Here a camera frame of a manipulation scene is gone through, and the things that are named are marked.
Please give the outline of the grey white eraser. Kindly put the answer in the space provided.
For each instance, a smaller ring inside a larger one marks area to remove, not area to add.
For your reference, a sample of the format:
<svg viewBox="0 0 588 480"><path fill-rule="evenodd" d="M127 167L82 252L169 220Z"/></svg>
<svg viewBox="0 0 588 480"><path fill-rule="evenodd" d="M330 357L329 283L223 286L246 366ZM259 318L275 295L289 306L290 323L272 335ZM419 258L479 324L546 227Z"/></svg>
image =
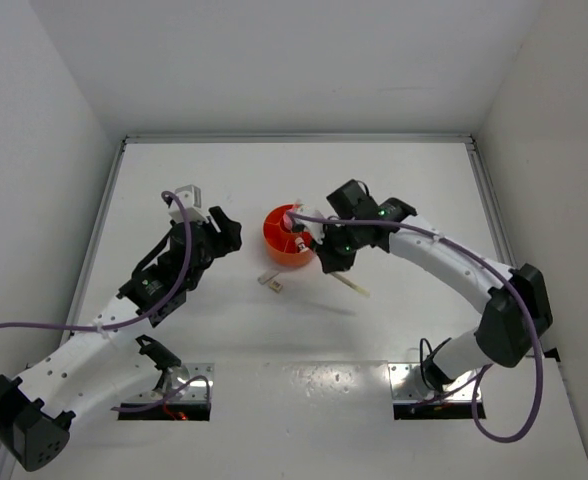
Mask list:
<svg viewBox="0 0 588 480"><path fill-rule="evenodd" d="M268 271L265 271L263 274L261 274L257 278L257 281L259 284L265 285L266 283L273 280L278 274L279 274L278 270L268 270Z"/></svg>

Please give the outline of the pink capped glue bottle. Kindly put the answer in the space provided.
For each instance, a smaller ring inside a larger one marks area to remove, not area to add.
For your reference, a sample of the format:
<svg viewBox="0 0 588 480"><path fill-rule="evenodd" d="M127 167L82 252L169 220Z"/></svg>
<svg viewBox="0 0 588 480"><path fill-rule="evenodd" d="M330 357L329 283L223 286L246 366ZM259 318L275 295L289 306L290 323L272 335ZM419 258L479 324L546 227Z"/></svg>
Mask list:
<svg viewBox="0 0 588 480"><path fill-rule="evenodd" d="M292 217L290 211L286 211L283 215L283 228L287 231L293 232L296 226L296 220Z"/></svg>

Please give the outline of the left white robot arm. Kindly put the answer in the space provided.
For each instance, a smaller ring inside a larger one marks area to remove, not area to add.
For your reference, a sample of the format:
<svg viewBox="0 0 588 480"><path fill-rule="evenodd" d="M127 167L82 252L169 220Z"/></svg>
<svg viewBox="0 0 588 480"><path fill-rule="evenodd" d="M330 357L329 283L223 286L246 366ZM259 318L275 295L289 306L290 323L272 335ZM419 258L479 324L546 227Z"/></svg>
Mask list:
<svg viewBox="0 0 588 480"><path fill-rule="evenodd" d="M171 228L134 267L107 306L53 353L23 372L0 374L0 442L27 472L56 458L73 427L120 404L147 367L160 375L181 360L150 335L181 307L205 271L241 248L241 225L223 210L174 207Z"/></svg>

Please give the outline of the small tan barcode box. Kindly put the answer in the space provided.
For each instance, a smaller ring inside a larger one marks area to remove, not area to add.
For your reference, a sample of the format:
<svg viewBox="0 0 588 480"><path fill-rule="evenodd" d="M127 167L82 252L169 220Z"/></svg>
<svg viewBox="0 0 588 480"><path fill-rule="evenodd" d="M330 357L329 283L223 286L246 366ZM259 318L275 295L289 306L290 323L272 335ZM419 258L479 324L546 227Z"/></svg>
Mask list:
<svg viewBox="0 0 588 480"><path fill-rule="evenodd" d="M268 287L275 292L280 292L283 289L283 285L276 280L270 281Z"/></svg>

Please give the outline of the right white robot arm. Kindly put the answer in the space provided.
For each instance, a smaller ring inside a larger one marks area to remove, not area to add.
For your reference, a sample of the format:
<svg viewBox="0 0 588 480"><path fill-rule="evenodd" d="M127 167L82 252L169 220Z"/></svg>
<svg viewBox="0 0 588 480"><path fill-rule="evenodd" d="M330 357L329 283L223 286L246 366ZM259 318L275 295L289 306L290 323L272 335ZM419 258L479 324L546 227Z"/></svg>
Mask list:
<svg viewBox="0 0 588 480"><path fill-rule="evenodd" d="M391 197L377 203L356 180L327 197L341 219L323 225L313 241L326 273L345 272L359 249L380 248L407 260L442 281L480 313L477 327L439 344L410 377L419 397L443 392L462 374L485 365L513 368L531 350L532 340L520 309L527 306L538 335L553 319L542 273L465 255L434 229L416 209Z"/></svg>

